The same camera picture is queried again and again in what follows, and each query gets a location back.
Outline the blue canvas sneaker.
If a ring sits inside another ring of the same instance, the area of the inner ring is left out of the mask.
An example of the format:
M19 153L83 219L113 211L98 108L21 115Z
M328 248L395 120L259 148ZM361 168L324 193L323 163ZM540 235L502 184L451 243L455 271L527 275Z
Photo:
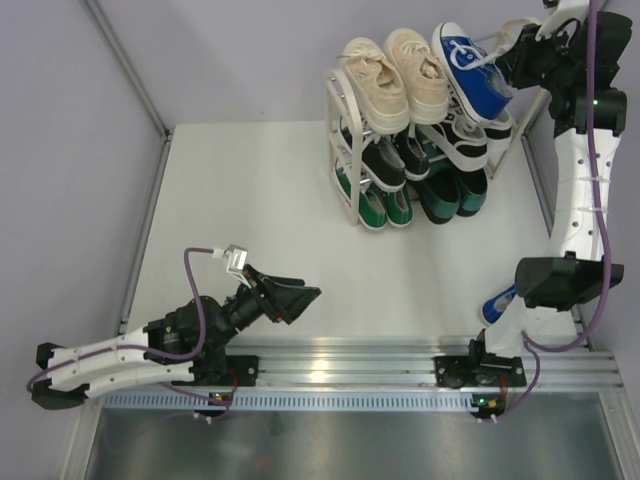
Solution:
M515 295L516 287L512 285L498 295L485 301L481 307L481 319L484 323L486 325L495 324L511 304Z
M454 22L435 28L431 46L465 114L476 123L495 120L512 99L495 65L497 54L476 45Z

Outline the black white sneaker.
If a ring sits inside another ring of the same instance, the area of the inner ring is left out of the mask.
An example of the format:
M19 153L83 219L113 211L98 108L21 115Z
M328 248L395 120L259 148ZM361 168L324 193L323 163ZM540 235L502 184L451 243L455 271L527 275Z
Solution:
M434 144L460 171L482 170L488 162L487 136L466 116L454 93L450 94L444 119L436 124L418 124L416 134L422 143Z
M514 120L507 109L502 110L495 119L483 126L490 154L502 153L508 149L513 128Z

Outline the beige sneaker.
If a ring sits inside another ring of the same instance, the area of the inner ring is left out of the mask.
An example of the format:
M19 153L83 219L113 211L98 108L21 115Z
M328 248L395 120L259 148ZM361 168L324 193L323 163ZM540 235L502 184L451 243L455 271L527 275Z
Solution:
M448 80L427 40L412 29L399 28L387 36L384 52L404 83L411 121L440 123L449 105Z
M410 120L404 82L397 68L371 39L352 39L339 56L361 116L382 135L404 130Z

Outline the green canvas sneaker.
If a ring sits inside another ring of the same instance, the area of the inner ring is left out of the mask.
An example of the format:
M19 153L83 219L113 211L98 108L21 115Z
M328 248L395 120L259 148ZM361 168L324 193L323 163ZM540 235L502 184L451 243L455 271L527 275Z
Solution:
M413 220L413 210L407 190L402 188L396 192L383 192L382 198L388 222L397 228L409 226Z
M351 184L343 167L334 163L334 183L342 199L351 205ZM358 220L368 230L379 231L387 226L388 216L382 192L372 182L359 187Z

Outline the green loafer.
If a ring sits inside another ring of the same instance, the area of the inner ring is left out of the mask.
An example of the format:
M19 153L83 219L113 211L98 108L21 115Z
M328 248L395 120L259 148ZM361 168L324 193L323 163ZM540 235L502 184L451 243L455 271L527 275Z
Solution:
M461 205L454 166L433 143L425 141L422 149L429 160L429 174L425 179L411 181L410 185L429 220L442 225L457 214Z
M488 191L485 172L480 169L472 172L457 172L457 185L460 193L460 204L457 214L471 217L483 207Z

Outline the black canvas sneaker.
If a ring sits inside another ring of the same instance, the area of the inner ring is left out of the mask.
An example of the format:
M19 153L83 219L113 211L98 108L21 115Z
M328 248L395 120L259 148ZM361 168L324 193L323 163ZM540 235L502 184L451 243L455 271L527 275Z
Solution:
M395 193L405 185L405 163L388 136L372 130L363 121L361 177L368 178L360 190L365 192L377 186L383 193Z
M410 135L410 129L397 133L392 138L392 144L405 165L406 178L411 181L424 180L430 170L429 159L419 141Z

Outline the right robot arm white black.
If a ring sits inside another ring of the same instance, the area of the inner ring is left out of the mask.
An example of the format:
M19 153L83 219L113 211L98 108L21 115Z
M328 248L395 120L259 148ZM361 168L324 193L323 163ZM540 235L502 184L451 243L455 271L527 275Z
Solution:
M515 297L500 319L469 344L461 374L476 384L525 383L520 355L544 345L532 336L576 305L596 301L602 316L624 268L613 263L606 229L611 170L626 127L627 96L612 87L628 45L630 18L601 11L595 1L548 1L549 17L524 26L496 65L517 89L550 95L558 184L553 228L542 257L520 260Z

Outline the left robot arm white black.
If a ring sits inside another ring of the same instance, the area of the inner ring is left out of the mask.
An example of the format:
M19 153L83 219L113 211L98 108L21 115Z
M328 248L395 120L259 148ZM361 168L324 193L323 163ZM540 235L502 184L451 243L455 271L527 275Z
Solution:
M82 347L38 346L39 373L26 389L45 410L81 406L88 399L135 385L225 386L237 367L227 344L261 318L290 325L321 295L298 278L267 275L246 265L224 302L198 296L129 333Z

